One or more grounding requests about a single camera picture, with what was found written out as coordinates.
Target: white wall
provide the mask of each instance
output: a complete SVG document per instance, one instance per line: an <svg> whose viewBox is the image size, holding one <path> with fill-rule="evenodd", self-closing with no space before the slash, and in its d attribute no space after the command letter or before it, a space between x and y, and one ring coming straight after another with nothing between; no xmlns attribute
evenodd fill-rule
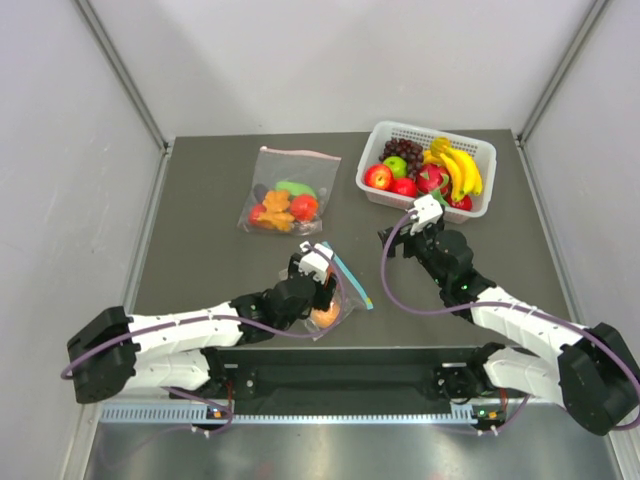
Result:
<svg viewBox="0 0 640 480"><path fill-rule="evenodd" d="M51 479L66 341L122 302L160 154L70 1L0 7L0 477Z"/></svg>
<svg viewBox="0 0 640 480"><path fill-rule="evenodd" d="M640 358L640 3L612 2L529 150L584 321Z"/></svg>
<svg viewBox="0 0 640 480"><path fill-rule="evenodd" d="M591 0L93 0L167 135L519 131Z"/></svg>

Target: bunch of grapes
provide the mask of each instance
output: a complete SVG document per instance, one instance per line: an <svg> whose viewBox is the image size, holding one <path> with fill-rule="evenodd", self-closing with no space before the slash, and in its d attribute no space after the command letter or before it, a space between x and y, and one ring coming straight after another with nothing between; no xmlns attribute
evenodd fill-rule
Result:
<svg viewBox="0 0 640 480"><path fill-rule="evenodd" d="M384 153L378 158L383 162L386 158L398 156L407 162L407 177L415 180L422 168L424 148L419 143L404 138L392 138L384 144Z"/></svg>

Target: plastic basket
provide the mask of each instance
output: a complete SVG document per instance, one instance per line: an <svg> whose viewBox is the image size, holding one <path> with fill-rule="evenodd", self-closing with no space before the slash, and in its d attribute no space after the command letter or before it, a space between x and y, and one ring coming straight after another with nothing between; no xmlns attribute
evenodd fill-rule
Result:
<svg viewBox="0 0 640 480"><path fill-rule="evenodd" d="M413 140L424 148L429 148L436 137L447 137L454 148L468 152L475 160L484 181L482 195L472 197L473 208L470 212L447 206L444 219L452 223L464 223L470 218L481 217L489 207L496 174L496 149L490 143L482 140L402 123L380 122L369 135L367 145L362 152L356 173L356 185L364 190L367 198L374 203L407 210L413 204L412 198L369 187L363 181L364 174L369 167L380 163L378 157L384 151L384 144L392 138Z"/></svg>

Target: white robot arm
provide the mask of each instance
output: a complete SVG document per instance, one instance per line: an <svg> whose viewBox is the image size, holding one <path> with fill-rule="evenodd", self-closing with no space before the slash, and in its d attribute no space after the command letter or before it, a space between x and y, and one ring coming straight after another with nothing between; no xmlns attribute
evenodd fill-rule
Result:
<svg viewBox="0 0 640 480"><path fill-rule="evenodd" d="M301 253L289 260L286 280L215 307L158 316L127 315L122 307L104 310L67 343L71 362L123 334L145 334L135 342L119 342L73 369L78 403L99 402L123 391L149 387L214 395L225 378L216 348L273 337L273 333L233 318L286 330L296 320L307 318L311 309L329 308L337 282L326 258L331 259L333 252L321 244L312 249L309 242L300 248Z"/></svg>
<svg viewBox="0 0 640 480"><path fill-rule="evenodd" d="M463 367L443 366L436 373L443 396L520 390L558 404L598 435L608 433L638 405L633 385L608 356L581 335L539 318L536 307L473 268L464 235L445 230L444 209L431 195L416 200L412 210L409 223L396 234L393 228L379 232L387 256L395 256L395 248L402 245L404 257L415 257L439 286L445 306L470 305L454 315L504 335L527 352L492 343L478 349ZM640 378L637 363L613 327L600 323L587 331Z"/></svg>

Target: yellow banana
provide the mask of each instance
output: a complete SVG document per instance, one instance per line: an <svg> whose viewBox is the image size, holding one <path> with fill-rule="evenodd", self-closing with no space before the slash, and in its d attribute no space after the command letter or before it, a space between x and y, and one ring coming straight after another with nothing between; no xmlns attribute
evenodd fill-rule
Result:
<svg viewBox="0 0 640 480"><path fill-rule="evenodd" d="M423 153L424 163L435 163L436 165L444 166L444 162L440 157L436 157L431 153L431 150L425 150Z"/></svg>
<svg viewBox="0 0 640 480"><path fill-rule="evenodd" d="M482 186L482 175L480 175L480 171L477 168L476 171L478 172L478 177L476 178L476 184L473 186L471 193L474 195L480 195L484 187Z"/></svg>
<svg viewBox="0 0 640 480"><path fill-rule="evenodd" d="M451 200L459 202L465 196L462 190L463 179L460 167L458 167L458 164L446 153L441 153L440 158L444 162L444 166L449 170L449 175L451 176Z"/></svg>
<svg viewBox="0 0 640 480"><path fill-rule="evenodd" d="M429 150L431 150L434 157L440 158L440 154L446 153L449 147L451 147L451 141L447 137L437 137L431 142Z"/></svg>
<svg viewBox="0 0 640 480"><path fill-rule="evenodd" d="M480 174L478 173L478 167L476 162L473 161L471 155L463 150L456 148L447 149L447 155L449 155L454 162L460 168L462 172L462 192L467 195L475 188L476 181Z"/></svg>

